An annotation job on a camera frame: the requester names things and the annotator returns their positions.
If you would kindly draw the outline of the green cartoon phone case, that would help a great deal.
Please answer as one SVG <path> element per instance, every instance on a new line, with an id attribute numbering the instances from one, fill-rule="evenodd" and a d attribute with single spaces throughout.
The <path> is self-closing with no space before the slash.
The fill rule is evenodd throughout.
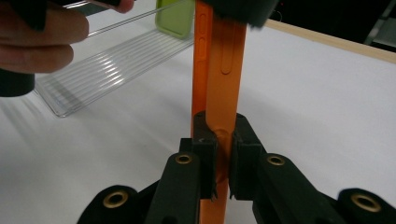
<path id="1" fill-rule="evenodd" d="M 178 39 L 189 37 L 194 8 L 194 0 L 156 0 L 157 29 Z"/>

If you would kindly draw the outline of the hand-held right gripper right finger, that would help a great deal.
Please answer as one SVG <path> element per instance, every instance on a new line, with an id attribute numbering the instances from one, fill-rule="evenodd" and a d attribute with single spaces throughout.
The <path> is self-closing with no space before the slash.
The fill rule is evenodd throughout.
<path id="1" fill-rule="evenodd" d="M 230 190 L 235 199 L 253 202 L 258 224 L 343 224 L 331 200 L 290 159 L 267 152 L 241 114 L 233 131 Z"/>

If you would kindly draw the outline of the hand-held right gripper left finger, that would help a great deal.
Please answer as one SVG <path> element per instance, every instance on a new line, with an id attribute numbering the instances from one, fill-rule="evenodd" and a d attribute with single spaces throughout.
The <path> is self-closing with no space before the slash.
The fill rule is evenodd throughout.
<path id="1" fill-rule="evenodd" d="M 180 140 L 167 160 L 144 224 L 199 224 L 200 201 L 217 197 L 218 140 L 205 111 L 192 120 L 192 137 Z"/>

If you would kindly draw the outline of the light wooden table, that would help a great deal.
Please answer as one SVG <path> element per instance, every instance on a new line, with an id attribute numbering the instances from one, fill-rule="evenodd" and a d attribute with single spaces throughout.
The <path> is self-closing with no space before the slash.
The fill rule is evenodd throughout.
<path id="1" fill-rule="evenodd" d="M 332 46 L 338 49 L 347 50 L 360 55 L 364 55 L 388 63 L 396 64 L 396 53 L 391 51 L 377 49 L 371 46 L 345 40 L 331 35 L 325 35 L 319 32 L 286 24 L 280 21 L 268 20 L 265 23 L 265 26 L 291 35 L 296 35 L 301 38 L 305 38 L 314 42 L 318 42 L 327 46 Z"/>

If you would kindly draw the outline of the white metal desk frame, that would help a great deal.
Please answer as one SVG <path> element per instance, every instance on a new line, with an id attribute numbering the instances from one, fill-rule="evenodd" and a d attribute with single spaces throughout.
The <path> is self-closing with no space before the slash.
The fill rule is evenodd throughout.
<path id="1" fill-rule="evenodd" d="M 396 48 L 396 18 L 390 16 L 395 7 L 396 0 L 390 0 L 365 38 L 365 45 L 377 44 Z"/>

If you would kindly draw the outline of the orange phone case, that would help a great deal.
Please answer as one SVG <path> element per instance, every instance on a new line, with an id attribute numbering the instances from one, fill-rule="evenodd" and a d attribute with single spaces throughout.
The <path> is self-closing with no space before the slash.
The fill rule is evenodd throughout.
<path id="1" fill-rule="evenodd" d="M 195 0 L 191 113 L 205 111 L 205 123 L 218 140 L 217 195 L 200 201 L 199 224 L 225 220 L 246 31 L 245 24 L 222 18 L 203 0 Z"/>

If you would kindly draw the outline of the clear plastic tray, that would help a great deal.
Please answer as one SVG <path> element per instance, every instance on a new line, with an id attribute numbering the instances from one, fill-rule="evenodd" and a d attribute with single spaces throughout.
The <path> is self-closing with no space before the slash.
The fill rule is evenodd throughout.
<path id="1" fill-rule="evenodd" d="M 35 92 L 54 115 L 66 117 L 169 60 L 193 44 L 155 24 L 156 0 L 137 0 L 132 11 L 92 14 L 88 38 L 74 46 L 75 60 L 50 75 L 39 75 Z"/>

